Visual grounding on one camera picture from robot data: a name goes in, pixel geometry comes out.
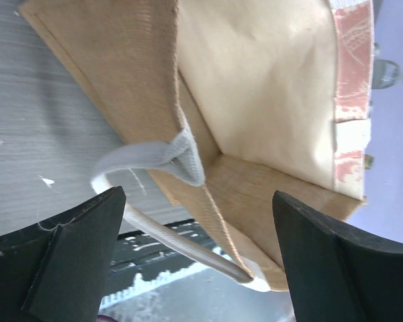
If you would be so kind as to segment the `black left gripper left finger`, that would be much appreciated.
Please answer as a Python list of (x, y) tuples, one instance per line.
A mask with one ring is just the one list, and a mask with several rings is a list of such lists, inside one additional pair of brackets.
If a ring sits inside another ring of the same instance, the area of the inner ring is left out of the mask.
[(0, 236), (0, 321), (96, 321), (125, 203), (113, 187)]

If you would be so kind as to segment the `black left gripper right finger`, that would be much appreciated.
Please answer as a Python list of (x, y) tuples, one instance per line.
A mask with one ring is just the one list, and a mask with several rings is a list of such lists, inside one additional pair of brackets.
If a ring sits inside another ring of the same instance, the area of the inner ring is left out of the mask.
[(272, 207), (297, 321), (403, 321), (403, 243), (284, 192)]

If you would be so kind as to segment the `tan canvas tote bag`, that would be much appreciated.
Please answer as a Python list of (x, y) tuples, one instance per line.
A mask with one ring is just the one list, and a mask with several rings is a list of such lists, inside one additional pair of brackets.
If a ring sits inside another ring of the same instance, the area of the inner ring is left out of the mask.
[(145, 169), (225, 257), (131, 205), (169, 248), (259, 292), (286, 291), (272, 215), (283, 191), (335, 219), (365, 200), (371, 1), (26, 1), (21, 14), (125, 146), (95, 166)]

